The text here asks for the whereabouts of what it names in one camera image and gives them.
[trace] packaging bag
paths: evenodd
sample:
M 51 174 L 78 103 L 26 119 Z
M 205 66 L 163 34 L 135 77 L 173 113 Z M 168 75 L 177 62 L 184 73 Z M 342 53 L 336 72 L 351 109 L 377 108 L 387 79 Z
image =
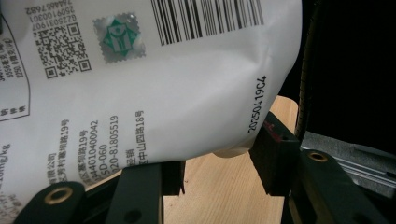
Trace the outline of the packaging bag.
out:
M 299 0 L 3 0 L 0 222 L 44 187 L 250 148 Z

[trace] barcode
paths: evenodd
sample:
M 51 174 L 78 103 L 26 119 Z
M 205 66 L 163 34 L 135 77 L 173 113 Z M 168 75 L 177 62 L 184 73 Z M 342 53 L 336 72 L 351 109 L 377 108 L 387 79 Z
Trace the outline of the barcode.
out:
M 161 45 L 264 25 L 260 0 L 151 0 Z

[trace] brass screw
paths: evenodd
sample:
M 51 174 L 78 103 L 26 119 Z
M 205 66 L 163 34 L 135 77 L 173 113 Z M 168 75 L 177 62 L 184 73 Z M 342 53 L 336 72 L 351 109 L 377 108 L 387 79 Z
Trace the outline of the brass screw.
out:
M 54 189 L 44 198 L 44 202 L 49 205 L 62 203 L 72 196 L 73 190 L 69 187 L 61 187 Z
M 318 152 L 310 152 L 308 154 L 308 157 L 314 161 L 320 161 L 320 162 L 325 162 L 328 160 L 325 155 L 318 153 Z

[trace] screw hole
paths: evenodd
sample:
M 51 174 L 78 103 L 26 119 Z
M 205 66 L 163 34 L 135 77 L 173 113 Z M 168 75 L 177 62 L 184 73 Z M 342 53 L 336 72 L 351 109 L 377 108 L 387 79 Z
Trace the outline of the screw hole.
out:
M 311 152 L 308 154 L 308 157 L 311 158 L 314 161 L 321 161 L 321 162 L 325 162 L 327 161 L 327 157 L 321 153 L 317 153 L 317 152 Z
M 124 221 L 127 223 L 136 223 L 141 217 L 142 213 L 139 210 L 132 210 L 125 214 Z
M 64 197 L 67 194 L 67 192 L 65 190 L 62 191 L 58 191 L 52 194 L 51 199 L 52 200 L 59 200 L 62 197 Z

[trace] wooden surface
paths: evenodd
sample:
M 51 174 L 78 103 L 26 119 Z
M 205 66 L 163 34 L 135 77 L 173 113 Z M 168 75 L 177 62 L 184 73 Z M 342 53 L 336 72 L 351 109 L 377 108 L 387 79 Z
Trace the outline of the wooden surface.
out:
M 271 111 L 293 132 L 297 104 L 278 96 Z M 208 154 L 186 164 L 186 193 L 164 197 L 164 223 L 280 223 L 283 197 L 266 195 L 248 155 Z

